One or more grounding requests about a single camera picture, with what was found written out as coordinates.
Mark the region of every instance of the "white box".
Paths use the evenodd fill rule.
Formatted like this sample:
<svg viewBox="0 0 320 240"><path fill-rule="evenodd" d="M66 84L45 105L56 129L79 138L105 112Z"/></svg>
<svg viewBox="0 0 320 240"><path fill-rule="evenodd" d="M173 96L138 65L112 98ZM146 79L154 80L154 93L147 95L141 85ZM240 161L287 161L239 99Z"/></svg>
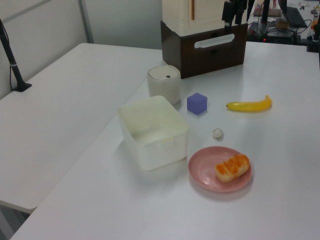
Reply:
<svg viewBox="0 0 320 240"><path fill-rule="evenodd" d="M124 140L143 170L186 157L189 125L165 97L122 105L117 114Z"/></svg>
<svg viewBox="0 0 320 240"><path fill-rule="evenodd" d="M162 21L180 37L223 29L224 3L224 0L162 0ZM247 10L242 15L241 24L246 22Z"/></svg>

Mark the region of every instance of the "black stand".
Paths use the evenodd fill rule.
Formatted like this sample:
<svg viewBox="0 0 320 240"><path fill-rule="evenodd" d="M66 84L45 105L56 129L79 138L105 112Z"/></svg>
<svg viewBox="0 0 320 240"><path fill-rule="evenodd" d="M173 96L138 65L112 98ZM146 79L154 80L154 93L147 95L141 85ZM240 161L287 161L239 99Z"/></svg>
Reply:
<svg viewBox="0 0 320 240"><path fill-rule="evenodd" d="M268 14L269 14L270 0L265 0L263 4L262 18L261 22L253 22L250 25L250 29L255 31L258 36L258 42L260 39L264 38L268 31Z"/></svg>
<svg viewBox="0 0 320 240"><path fill-rule="evenodd" d="M314 35L312 35L312 41L306 46L306 51L310 53L319 53L319 36L320 36L320 16L318 17L318 22L313 26Z"/></svg>
<svg viewBox="0 0 320 240"><path fill-rule="evenodd" d="M9 40L6 36L5 29L3 27L1 19L0 19L0 39L17 82L16 88L14 88L13 91L23 92L26 89L30 88L32 85L30 83L25 83L24 80L22 79L14 54L12 53L12 50L10 48Z"/></svg>

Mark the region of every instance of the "foam cube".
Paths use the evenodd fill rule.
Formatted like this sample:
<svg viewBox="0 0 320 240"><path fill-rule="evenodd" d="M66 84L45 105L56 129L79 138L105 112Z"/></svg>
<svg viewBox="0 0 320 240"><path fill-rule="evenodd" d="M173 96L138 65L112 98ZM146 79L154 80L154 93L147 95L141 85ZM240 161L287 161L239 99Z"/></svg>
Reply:
<svg viewBox="0 0 320 240"><path fill-rule="evenodd" d="M186 108L188 111L199 115L207 110L207 102L208 98L206 96L196 92L186 99Z"/></svg>

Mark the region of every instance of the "yellow banana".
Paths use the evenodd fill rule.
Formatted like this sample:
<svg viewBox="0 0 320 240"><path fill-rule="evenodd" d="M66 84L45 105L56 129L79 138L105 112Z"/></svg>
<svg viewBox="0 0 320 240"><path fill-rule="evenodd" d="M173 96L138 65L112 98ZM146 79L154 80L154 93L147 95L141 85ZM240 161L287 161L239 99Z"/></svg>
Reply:
<svg viewBox="0 0 320 240"><path fill-rule="evenodd" d="M265 95L265 99L262 101L233 101L227 103L226 107L233 111L256 112L269 108L271 104L271 98L268 95Z"/></svg>

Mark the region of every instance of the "drawer handle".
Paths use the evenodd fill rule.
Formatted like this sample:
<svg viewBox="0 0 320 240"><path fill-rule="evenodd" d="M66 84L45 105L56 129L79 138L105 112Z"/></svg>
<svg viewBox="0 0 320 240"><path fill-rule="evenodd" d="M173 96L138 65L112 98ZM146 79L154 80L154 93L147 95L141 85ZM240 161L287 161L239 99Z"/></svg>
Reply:
<svg viewBox="0 0 320 240"><path fill-rule="evenodd" d="M196 41L194 43L194 47L196 49L198 49L198 48L204 49L204 48L208 48L208 47L212 47L212 46L216 46L216 45L220 45L220 44L230 43L233 41L233 39L235 39L235 35L232 33L232 34L228 34L228 35L224 35L224 36L209 38L209 39L202 40L202 41Z"/></svg>

